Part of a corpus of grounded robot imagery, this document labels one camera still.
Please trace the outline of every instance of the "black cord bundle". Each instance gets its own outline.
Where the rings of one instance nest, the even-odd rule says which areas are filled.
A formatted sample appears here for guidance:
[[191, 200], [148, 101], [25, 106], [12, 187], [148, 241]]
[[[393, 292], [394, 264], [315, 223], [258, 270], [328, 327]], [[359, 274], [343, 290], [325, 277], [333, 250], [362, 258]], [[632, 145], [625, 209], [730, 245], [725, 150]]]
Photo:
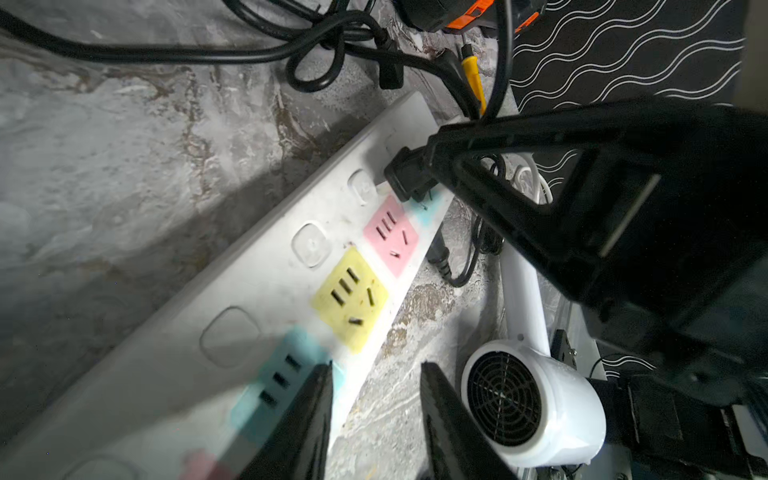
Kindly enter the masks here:
[[[483, 158], [487, 158], [492, 162], [492, 174], [500, 178], [506, 178], [507, 166], [503, 158], [498, 155], [488, 155]], [[448, 263], [450, 251], [445, 246], [445, 240], [442, 236], [442, 226], [435, 235], [434, 240], [432, 240], [432, 244], [427, 250], [426, 257], [427, 261], [437, 267], [440, 276], [442, 276], [446, 282], [451, 286], [459, 288], [466, 285], [469, 279], [472, 278], [480, 253], [499, 255], [502, 252], [502, 241], [503, 239], [501, 236], [491, 227], [486, 225], [482, 218], [475, 217], [475, 220], [472, 222], [471, 253], [469, 254], [467, 263], [464, 265], [464, 270], [456, 278], [452, 278], [451, 267]]]
[[[402, 53], [387, 31], [370, 15], [376, 0], [368, 0], [364, 11], [347, 11], [349, 0], [333, 0], [325, 14], [315, 12], [297, 0], [268, 0], [285, 12], [312, 24], [308, 28], [292, 28], [278, 25], [257, 14], [241, 0], [223, 0], [223, 3], [240, 20], [272, 38], [286, 43], [271, 48], [212, 48], [181, 46], [129, 46], [94, 45], [67, 40], [52, 35], [20, 18], [0, 9], [0, 28], [39, 48], [54, 54], [84, 61], [115, 64], [257, 64], [279, 61], [285, 58], [286, 78], [298, 91], [313, 92], [331, 85], [339, 76], [347, 55], [377, 61], [379, 63], [379, 86], [381, 88], [402, 87], [402, 67], [417, 68], [439, 77], [456, 100], [465, 116], [485, 124], [498, 115], [509, 86], [512, 56], [515, 43], [512, 0], [496, 0], [498, 21], [498, 59], [495, 83], [491, 98], [480, 118], [479, 102], [472, 93], [461, 69], [451, 66], [449, 61], [430, 61], [415, 55]], [[373, 40], [376, 48], [356, 43]], [[312, 80], [301, 80], [296, 70], [309, 52], [320, 45], [333, 50], [333, 61], [325, 74]], [[488, 157], [493, 161], [492, 172], [505, 178], [504, 160], [498, 156]], [[475, 271], [480, 253], [498, 255], [502, 239], [479, 217], [472, 224], [472, 255], [464, 271], [457, 278], [451, 278], [448, 265], [448, 249], [438, 232], [430, 246], [428, 259], [437, 265], [442, 276], [453, 286], [464, 286]]]
[[[373, 1], [369, 0], [366, 12], [347, 11], [349, 0], [335, 0], [328, 12], [320, 14], [301, 5], [296, 0], [269, 0], [287, 13], [312, 23], [309, 28], [291, 28], [270, 22], [258, 15], [241, 0], [223, 0], [224, 4], [241, 20], [265, 35], [284, 40], [286, 43], [271, 48], [213, 48], [146, 45], [94, 45], [67, 40], [42, 31], [20, 18], [0, 9], [0, 28], [19, 40], [44, 48], [52, 53], [78, 60], [114, 64], [257, 64], [288, 58], [286, 77], [289, 84], [299, 91], [318, 91], [328, 87], [339, 76], [346, 55], [377, 61], [380, 84], [388, 78], [384, 88], [399, 88], [393, 69], [403, 66], [418, 68], [439, 77], [467, 117], [480, 118], [479, 102], [469, 85], [451, 68], [426, 58], [402, 53], [395, 42], [369, 14]], [[375, 48], [355, 43], [373, 40]], [[328, 71], [313, 80], [300, 80], [296, 69], [306, 55], [317, 45], [334, 50]]]

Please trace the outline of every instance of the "concrete floor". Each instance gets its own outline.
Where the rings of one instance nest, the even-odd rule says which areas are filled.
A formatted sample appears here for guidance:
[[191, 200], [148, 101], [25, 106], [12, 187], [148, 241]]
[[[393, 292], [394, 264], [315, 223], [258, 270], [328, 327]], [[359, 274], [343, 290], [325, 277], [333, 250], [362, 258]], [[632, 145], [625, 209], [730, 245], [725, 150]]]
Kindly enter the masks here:
[[[219, 2], [0, 6], [80, 41], [274, 43]], [[455, 46], [404, 27], [390, 0], [374, 17], [407, 52]], [[490, 91], [495, 43], [473, 41]], [[316, 76], [328, 63], [327, 52], [312, 54], [299, 73]], [[376, 66], [355, 58], [330, 88], [301, 94], [285, 84], [282, 62], [104, 66], [0, 36], [0, 445], [402, 93], [420, 90], [439, 123], [458, 113], [430, 75], [406, 69], [402, 91], [376, 82]], [[455, 202], [446, 231], [454, 270], [468, 222]], [[419, 364], [435, 360], [453, 380], [499, 334], [499, 295], [493, 259], [460, 290], [422, 266], [333, 448], [329, 478], [416, 475], [425, 461]]]

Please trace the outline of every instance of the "tangled cables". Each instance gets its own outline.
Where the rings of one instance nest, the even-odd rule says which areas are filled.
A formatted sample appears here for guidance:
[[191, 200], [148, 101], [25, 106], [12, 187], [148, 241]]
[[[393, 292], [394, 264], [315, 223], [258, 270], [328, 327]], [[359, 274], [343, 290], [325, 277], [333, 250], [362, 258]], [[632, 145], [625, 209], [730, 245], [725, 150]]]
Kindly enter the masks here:
[[[243, 22], [272, 38], [286, 43], [271, 48], [212, 48], [159, 45], [88, 44], [52, 35], [0, 9], [0, 28], [17, 39], [64, 57], [113, 64], [259, 64], [288, 59], [286, 78], [298, 91], [327, 88], [336, 80], [347, 55], [379, 63], [379, 86], [386, 89], [403, 85], [402, 68], [418, 68], [439, 77], [467, 117], [480, 118], [478, 101], [460, 74], [448, 65], [402, 53], [386, 29], [370, 15], [373, 1], [365, 11], [347, 11], [349, 0], [334, 0], [325, 14], [315, 12], [296, 0], [269, 0], [286, 13], [312, 25], [292, 28], [278, 25], [257, 14], [241, 0], [223, 3]], [[375, 48], [360, 45], [373, 40]], [[333, 50], [328, 71], [318, 78], [301, 80], [296, 76], [299, 63], [317, 45]]]

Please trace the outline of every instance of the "white power strip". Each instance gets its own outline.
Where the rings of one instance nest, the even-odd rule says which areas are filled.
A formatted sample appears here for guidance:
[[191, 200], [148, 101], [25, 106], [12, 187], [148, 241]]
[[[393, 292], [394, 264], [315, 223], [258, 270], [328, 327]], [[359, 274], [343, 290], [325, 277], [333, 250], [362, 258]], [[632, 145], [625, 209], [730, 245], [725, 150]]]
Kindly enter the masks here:
[[328, 359], [333, 444], [452, 200], [375, 184], [436, 131], [421, 94], [397, 101], [26, 429], [0, 478], [233, 478]]

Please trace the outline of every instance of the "yellow outlet panel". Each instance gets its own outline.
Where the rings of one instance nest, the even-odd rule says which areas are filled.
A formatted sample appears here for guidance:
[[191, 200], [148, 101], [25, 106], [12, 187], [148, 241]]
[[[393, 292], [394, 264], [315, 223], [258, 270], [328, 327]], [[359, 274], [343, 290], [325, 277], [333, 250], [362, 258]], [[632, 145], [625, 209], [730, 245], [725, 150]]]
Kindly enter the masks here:
[[357, 354], [389, 294], [355, 247], [350, 247], [312, 298], [312, 307], [352, 353]]

